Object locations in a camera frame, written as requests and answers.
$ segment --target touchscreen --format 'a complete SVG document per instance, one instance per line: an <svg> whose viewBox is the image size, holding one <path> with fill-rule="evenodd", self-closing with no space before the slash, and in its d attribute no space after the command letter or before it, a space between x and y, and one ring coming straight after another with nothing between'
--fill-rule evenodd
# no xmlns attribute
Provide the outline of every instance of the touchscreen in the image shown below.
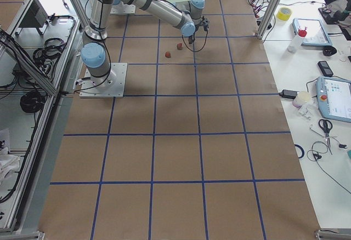
<svg viewBox="0 0 351 240"><path fill-rule="evenodd" d="M347 82L324 80L330 115L351 119L351 84Z"/></svg>

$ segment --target metal base plate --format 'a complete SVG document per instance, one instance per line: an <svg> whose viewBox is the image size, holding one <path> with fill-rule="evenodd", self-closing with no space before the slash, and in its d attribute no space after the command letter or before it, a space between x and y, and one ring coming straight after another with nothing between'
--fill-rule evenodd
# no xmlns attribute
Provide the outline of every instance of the metal base plate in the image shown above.
<svg viewBox="0 0 351 240"><path fill-rule="evenodd" d="M121 6L112 7L112 15L135 14L135 5L122 4Z"/></svg>
<svg viewBox="0 0 351 240"><path fill-rule="evenodd" d="M96 87L88 90L83 90L80 92L81 98L111 98L117 97L122 98L124 93L124 85L126 82L127 74L127 63L111 63L111 72L106 80L110 82L107 87ZM90 77L88 69L84 75L85 77ZM93 87L93 83L89 81L84 81L82 84L82 89Z"/></svg>

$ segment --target yellow tape roll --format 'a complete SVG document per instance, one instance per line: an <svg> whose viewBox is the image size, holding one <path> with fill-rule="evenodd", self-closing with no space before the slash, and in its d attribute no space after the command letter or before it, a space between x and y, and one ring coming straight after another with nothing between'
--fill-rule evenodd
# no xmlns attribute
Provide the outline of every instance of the yellow tape roll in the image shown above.
<svg viewBox="0 0 351 240"><path fill-rule="evenodd" d="M276 14L276 17L282 21L286 21L290 18L292 11L288 7L281 7Z"/></svg>

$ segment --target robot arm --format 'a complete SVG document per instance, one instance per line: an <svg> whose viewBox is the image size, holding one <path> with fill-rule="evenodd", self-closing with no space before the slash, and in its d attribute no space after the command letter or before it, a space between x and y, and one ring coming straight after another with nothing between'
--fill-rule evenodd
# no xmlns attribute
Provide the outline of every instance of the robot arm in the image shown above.
<svg viewBox="0 0 351 240"><path fill-rule="evenodd" d="M90 25L86 27L86 35L94 40L100 41L107 37L106 26L111 7L114 0L94 0ZM191 37L199 26L208 28L208 21L202 18L202 9L205 0L191 0L180 2L176 7L164 0L121 0L125 4L134 4L161 20L180 29L185 37Z"/></svg>
<svg viewBox="0 0 351 240"><path fill-rule="evenodd" d="M195 40L195 32L200 26L208 31L209 22L202 16L205 0L186 0L175 3L175 5L164 0L120 1L134 4L141 10L147 11L180 29L182 35L188 37L189 43ZM94 0L90 22L85 27L83 34L84 47L81 50L81 58L90 72L91 81L100 90L111 88L111 85L116 81L115 72L111 70L111 63L106 56L105 44L103 43L107 37L107 19L113 2L114 0Z"/></svg>

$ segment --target white table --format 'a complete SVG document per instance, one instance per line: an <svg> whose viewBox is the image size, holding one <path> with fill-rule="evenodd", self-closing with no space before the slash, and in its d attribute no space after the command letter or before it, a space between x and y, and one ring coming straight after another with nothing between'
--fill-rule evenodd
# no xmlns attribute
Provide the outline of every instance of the white table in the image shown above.
<svg viewBox="0 0 351 240"><path fill-rule="evenodd" d="M281 0L281 3L290 4L300 1L323 2L323 0ZM277 19L274 29L264 43L279 91L283 89L306 90L305 84L308 81L322 76L317 67L317 62L320 60L326 60L329 63L334 75L351 79L351 62L347 59L347 56L351 55L351 42L346 41L343 35L331 37L333 46L338 49L338 53L331 57L323 56L321 50L311 50L310 48L302 48L295 54L286 51L294 37L291 26L292 18L318 18L322 20L318 12L320 6L321 4L316 3L290 6L289 8L293 12L290 19L288 21ZM325 28L329 33L340 32L337 25L325 25ZM314 83L309 84L312 95L315 95L314 86ZM298 113L297 108L292 106L291 100L282 99L281 102L295 144L301 145L307 152L313 142L324 140L323 137L310 130L310 126L313 125L314 130L323 134L318 127L321 115L316 107L313 105L308 107L311 119L307 119ZM332 121L332 123L331 136L337 136L341 143L347 144L351 149L351 124L340 121ZM326 172L348 190L351 190L351 159L347 155L348 150L338 148L338 144L334 140L331 140L331 145L333 155L327 153L318 162ZM351 195L339 187L322 172L315 162L310 161L306 156L300 160L300 163L321 228L351 228Z"/></svg>

